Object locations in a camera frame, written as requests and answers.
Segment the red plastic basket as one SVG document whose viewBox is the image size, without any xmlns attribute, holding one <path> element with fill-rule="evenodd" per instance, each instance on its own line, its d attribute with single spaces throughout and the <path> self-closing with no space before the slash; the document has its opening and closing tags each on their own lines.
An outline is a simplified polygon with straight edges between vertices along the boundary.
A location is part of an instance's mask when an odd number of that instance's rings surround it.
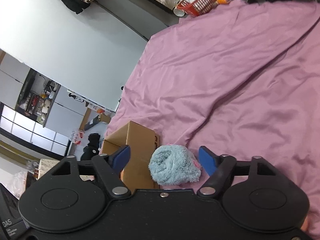
<svg viewBox="0 0 320 240">
<path fill-rule="evenodd" d="M 197 17 L 210 12 L 217 0 L 195 0 L 188 2 L 181 0 L 177 5 L 177 9 L 183 10 L 186 14 Z"/>
</svg>

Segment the white dotted storage box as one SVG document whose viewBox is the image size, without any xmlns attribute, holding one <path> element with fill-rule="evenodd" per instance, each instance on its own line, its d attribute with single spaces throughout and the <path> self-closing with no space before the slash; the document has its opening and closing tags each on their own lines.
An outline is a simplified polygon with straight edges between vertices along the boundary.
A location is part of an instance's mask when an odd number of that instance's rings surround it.
<svg viewBox="0 0 320 240">
<path fill-rule="evenodd" d="M 40 179 L 42 176 L 44 176 L 51 168 L 53 168 L 59 162 L 59 160 L 40 159 L 37 179 Z"/>
</svg>

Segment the pink bed sheet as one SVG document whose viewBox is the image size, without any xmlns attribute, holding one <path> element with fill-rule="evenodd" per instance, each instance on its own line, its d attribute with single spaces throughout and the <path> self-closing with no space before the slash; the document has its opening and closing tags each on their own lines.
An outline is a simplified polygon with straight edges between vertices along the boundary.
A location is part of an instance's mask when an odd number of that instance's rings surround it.
<svg viewBox="0 0 320 240">
<path fill-rule="evenodd" d="M 310 200 L 319 239 L 319 4 L 234 0 L 150 38 L 106 133 L 130 121 L 194 153 L 262 156 Z"/>
</svg>

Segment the black plush on floor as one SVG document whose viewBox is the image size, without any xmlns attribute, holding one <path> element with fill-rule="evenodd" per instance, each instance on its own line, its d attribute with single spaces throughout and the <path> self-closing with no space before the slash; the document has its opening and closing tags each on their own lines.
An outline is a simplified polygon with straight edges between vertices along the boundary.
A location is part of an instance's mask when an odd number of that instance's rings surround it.
<svg viewBox="0 0 320 240">
<path fill-rule="evenodd" d="M 91 133 L 88 136 L 88 144 L 83 149 L 83 154 L 80 157 L 81 161 L 91 160 L 94 156 L 99 154 L 100 134 Z"/>
</svg>

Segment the fluffy light blue plush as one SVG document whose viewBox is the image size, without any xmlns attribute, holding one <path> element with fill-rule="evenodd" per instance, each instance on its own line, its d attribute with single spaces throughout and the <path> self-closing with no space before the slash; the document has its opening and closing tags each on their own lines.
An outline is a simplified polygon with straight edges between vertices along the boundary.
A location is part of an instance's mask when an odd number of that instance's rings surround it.
<svg viewBox="0 0 320 240">
<path fill-rule="evenodd" d="M 196 183 L 201 177 L 201 170 L 195 155 L 182 145 L 160 146 L 149 162 L 151 178 L 161 186 Z"/>
</svg>

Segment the brown cardboard box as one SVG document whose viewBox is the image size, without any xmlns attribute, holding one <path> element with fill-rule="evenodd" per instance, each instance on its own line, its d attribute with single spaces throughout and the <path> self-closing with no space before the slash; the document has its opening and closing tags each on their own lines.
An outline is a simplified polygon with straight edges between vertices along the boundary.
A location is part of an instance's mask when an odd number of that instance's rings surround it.
<svg viewBox="0 0 320 240">
<path fill-rule="evenodd" d="M 120 173 L 123 183 L 131 190 L 159 189 L 151 178 L 149 163 L 153 152 L 160 146 L 160 137 L 153 130 L 129 121 L 103 140 L 101 153 L 111 155 L 120 147 L 130 147 L 130 160 Z"/>
</svg>

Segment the black handheld device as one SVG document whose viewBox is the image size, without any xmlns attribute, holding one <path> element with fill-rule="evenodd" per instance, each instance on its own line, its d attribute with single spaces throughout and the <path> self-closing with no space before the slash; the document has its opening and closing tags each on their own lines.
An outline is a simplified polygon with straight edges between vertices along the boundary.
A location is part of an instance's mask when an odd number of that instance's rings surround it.
<svg viewBox="0 0 320 240">
<path fill-rule="evenodd" d="M 18 199 L 1 184 L 0 192 L 1 239 L 15 240 L 28 230 L 18 210 Z"/>
</svg>

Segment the open wall shelf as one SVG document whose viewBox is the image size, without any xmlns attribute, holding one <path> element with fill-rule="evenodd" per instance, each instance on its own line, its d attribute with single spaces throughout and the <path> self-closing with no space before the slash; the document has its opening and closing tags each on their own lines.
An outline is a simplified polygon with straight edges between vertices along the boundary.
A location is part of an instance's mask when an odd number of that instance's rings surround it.
<svg viewBox="0 0 320 240">
<path fill-rule="evenodd" d="M 15 111 L 45 127 L 61 85 L 30 69 L 18 96 Z"/>
</svg>

